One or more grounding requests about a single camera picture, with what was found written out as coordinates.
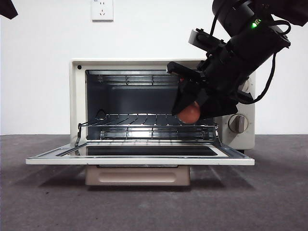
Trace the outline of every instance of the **white wall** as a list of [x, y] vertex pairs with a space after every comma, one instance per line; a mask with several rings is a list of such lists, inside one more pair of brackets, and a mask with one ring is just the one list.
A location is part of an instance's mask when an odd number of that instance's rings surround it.
[[[19, 15], [1, 20], [1, 134], [68, 134], [72, 58], [200, 58], [190, 30], [210, 30], [211, 0], [114, 0], [115, 20], [93, 23], [90, 0], [14, 0]], [[308, 133], [308, 27], [294, 28], [292, 48], [257, 104], [257, 133]], [[215, 36], [228, 40], [218, 24]], [[257, 92], [270, 71], [257, 72]]]

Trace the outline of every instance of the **oven side panel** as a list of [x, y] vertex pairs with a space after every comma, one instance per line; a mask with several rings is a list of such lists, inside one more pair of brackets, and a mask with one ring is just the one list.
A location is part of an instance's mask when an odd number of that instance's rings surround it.
[[[244, 84], [243, 91], [250, 92], [253, 98], [255, 98], [255, 79], [256, 74], [253, 73], [249, 80]], [[218, 133], [221, 142], [231, 148], [237, 150], [248, 150], [255, 146], [255, 104], [244, 105], [239, 103], [237, 105], [238, 113], [236, 115], [226, 115], [215, 118], [215, 122], [218, 123]], [[237, 115], [245, 117], [245, 131], [243, 133], [234, 132], [230, 129], [230, 123], [235, 122], [232, 118]]]

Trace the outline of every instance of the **oven rack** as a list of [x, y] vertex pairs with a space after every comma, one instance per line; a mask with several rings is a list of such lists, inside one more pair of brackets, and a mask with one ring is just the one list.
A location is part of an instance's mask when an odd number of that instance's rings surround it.
[[184, 124], [171, 114], [106, 114], [78, 125], [76, 145], [82, 127], [88, 128], [90, 140], [103, 139], [203, 139], [214, 140], [217, 125], [212, 120]]
[[214, 127], [215, 124], [210, 124], [208, 120], [199, 120], [195, 124], [182, 123], [176, 115], [171, 114], [106, 114], [104, 118], [94, 118], [88, 122], [80, 124], [82, 127], [166, 127], [168, 126], [185, 126], [189, 127]]

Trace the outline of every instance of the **toaster oven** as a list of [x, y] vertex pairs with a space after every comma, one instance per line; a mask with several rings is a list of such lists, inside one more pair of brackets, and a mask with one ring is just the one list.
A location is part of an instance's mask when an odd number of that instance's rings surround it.
[[[170, 114], [176, 61], [87, 60], [70, 64], [70, 143], [26, 160], [85, 165], [88, 185], [188, 185], [193, 165], [254, 165], [254, 105], [236, 115], [184, 124]], [[254, 94], [254, 76], [243, 85]]]

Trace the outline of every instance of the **white knob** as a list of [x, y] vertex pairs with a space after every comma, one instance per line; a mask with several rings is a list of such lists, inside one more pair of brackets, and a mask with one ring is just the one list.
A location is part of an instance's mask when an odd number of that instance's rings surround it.
[[235, 114], [230, 117], [228, 126], [235, 133], [243, 133], [248, 128], [248, 120], [243, 115]]

